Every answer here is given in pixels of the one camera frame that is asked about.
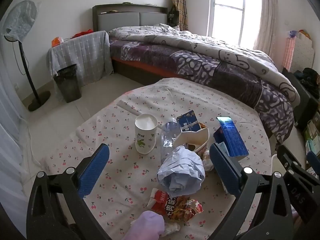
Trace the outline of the purple gloved left hand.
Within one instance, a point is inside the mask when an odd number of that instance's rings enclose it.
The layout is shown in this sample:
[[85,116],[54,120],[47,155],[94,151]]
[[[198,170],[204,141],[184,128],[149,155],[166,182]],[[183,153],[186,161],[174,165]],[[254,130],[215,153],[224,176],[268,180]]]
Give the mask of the purple gloved left hand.
[[163,216],[153,211],[144,211],[131,223],[123,240],[158,240],[164,232],[164,227]]

